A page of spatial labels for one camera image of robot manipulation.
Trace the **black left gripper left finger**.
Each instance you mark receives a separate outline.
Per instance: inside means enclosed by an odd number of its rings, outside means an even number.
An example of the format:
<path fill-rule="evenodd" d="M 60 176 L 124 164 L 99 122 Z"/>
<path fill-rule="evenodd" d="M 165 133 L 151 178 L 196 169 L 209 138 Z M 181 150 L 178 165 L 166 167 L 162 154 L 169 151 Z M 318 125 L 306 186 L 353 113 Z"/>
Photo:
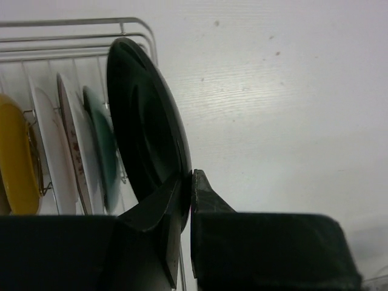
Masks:
<path fill-rule="evenodd" d="M 3 216 L 2 290 L 171 290 L 181 180 L 119 216 Z"/>

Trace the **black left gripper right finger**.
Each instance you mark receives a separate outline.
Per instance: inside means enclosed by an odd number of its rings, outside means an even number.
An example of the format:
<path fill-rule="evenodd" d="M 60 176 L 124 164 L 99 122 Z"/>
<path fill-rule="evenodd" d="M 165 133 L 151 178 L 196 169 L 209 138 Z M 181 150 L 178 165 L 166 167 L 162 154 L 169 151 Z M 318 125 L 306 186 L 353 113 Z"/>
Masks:
<path fill-rule="evenodd" d="M 361 290 L 334 219 L 232 209 L 206 174 L 192 176 L 191 260 L 199 290 Z"/>

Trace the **teal blue patterned plate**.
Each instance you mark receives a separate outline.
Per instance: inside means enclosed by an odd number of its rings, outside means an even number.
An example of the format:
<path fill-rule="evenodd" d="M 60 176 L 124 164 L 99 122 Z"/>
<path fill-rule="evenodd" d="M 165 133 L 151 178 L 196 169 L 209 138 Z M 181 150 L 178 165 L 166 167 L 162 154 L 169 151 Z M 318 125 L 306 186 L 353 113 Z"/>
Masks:
<path fill-rule="evenodd" d="M 84 108 L 93 124 L 94 141 L 98 151 L 102 173 L 104 204 L 108 213 L 113 213 L 119 201 L 120 168 L 117 145 L 106 107 L 97 94 L 88 86 L 82 88 Z"/>

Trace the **black plate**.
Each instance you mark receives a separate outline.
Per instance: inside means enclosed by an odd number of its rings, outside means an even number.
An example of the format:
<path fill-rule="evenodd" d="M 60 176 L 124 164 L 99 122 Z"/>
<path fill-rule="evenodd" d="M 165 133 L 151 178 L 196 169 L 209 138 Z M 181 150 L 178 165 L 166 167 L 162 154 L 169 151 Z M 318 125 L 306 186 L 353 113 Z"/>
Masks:
<path fill-rule="evenodd" d="M 107 57 L 107 93 L 117 145 L 138 201 L 177 173 L 181 227 L 189 216 L 192 161 L 184 123 L 162 73 L 129 38 L 114 40 Z"/>

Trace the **white plate orange sunburst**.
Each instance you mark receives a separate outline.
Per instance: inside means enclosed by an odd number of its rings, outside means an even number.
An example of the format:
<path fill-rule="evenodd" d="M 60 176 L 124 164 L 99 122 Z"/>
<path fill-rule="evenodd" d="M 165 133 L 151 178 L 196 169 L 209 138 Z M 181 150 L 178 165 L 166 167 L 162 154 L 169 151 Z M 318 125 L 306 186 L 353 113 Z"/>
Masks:
<path fill-rule="evenodd" d="M 76 92 L 73 90 L 69 80 L 62 74 L 56 74 L 56 84 L 59 96 L 59 105 L 61 108 L 61 117 L 65 128 L 67 142 L 70 148 L 70 154 L 73 164 L 73 169 L 76 178 L 76 187 L 78 189 L 79 198 L 83 211 L 86 215 L 97 215 L 103 213 L 95 194 L 98 194 L 96 189 L 88 182 L 87 175 L 84 170 L 84 158 L 81 155 L 81 148 L 76 132 L 74 114 L 70 106 L 70 102 L 75 100 Z"/>

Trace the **plain white plate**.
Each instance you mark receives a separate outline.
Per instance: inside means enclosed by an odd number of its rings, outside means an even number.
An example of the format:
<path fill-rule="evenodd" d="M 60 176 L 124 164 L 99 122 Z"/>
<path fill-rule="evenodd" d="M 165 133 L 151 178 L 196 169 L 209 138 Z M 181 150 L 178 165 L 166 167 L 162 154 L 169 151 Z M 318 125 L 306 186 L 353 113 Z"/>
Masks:
<path fill-rule="evenodd" d="M 32 98 L 58 213 L 75 215 L 77 201 L 75 177 L 61 117 L 54 110 L 49 97 L 40 88 L 32 89 Z"/>

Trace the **yellow plate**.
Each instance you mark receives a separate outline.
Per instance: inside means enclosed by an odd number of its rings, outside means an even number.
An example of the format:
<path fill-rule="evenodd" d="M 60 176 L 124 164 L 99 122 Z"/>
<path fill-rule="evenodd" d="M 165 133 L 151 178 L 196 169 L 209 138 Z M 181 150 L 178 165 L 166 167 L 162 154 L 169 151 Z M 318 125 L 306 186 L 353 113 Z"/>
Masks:
<path fill-rule="evenodd" d="M 35 215 L 40 192 L 29 134 L 33 131 L 11 97 L 1 95 L 1 178 L 14 215 Z"/>

